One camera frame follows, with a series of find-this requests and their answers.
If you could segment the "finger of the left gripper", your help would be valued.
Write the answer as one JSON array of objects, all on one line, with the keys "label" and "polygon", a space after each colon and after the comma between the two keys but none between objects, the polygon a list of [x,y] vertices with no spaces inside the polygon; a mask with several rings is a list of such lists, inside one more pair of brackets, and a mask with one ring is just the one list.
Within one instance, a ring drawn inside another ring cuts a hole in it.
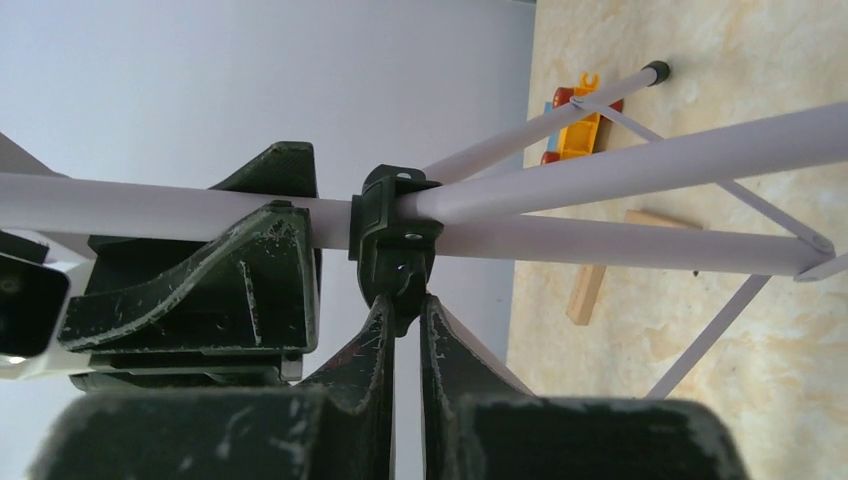
[{"label": "finger of the left gripper", "polygon": [[304,141],[278,141],[211,190],[318,198],[314,147]]}]

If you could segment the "lilac music stand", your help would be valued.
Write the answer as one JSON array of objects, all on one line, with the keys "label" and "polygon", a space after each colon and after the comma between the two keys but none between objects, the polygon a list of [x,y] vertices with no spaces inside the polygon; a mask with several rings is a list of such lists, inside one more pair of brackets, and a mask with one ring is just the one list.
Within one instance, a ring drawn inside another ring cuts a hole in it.
[{"label": "lilac music stand", "polygon": [[[94,236],[205,244],[273,202],[304,208],[313,247],[347,252],[360,291],[394,309],[394,336],[421,319],[440,256],[717,271],[816,281],[844,269],[832,244],[741,185],[745,177],[843,162],[847,106],[665,139],[623,115],[625,96],[664,82],[655,61],[626,79],[422,170],[381,165],[349,201],[72,179],[48,169],[1,176],[1,233],[38,235],[56,261],[96,261]],[[541,165],[548,137],[607,117],[593,154]],[[548,218],[552,208],[716,184],[785,236],[667,231]],[[318,276],[320,298],[320,273]]]}]

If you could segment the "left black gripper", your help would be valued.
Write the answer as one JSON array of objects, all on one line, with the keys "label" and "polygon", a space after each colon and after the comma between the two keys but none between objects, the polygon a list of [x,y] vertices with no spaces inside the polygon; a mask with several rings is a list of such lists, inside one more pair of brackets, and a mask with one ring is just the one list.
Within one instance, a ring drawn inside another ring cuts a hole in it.
[{"label": "left black gripper", "polygon": [[205,244],[94,236],[61,345],[79,390],[282,385],[317,346],[320,260],[308,210],[273,201]]}]

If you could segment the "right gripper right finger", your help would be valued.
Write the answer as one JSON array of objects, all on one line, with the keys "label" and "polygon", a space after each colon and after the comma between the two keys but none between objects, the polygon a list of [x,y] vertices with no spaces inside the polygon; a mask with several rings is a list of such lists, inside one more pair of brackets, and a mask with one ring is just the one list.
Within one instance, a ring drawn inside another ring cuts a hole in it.
[{"label": "right gripper right finger", "polygon": [[744,479],[728,429],[680,400],[539,397],[440,300],[420,319],[429,479]]}]

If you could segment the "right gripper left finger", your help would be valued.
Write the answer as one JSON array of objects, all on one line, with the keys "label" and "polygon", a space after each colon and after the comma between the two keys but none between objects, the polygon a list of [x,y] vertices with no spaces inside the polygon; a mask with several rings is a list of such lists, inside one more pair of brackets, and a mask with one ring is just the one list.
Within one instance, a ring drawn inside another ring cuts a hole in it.
[{"label": "right gripper left finger", "polygon": [[390,479],[394,317],[288,387],[90,393],[56,420],[33,479]]}]

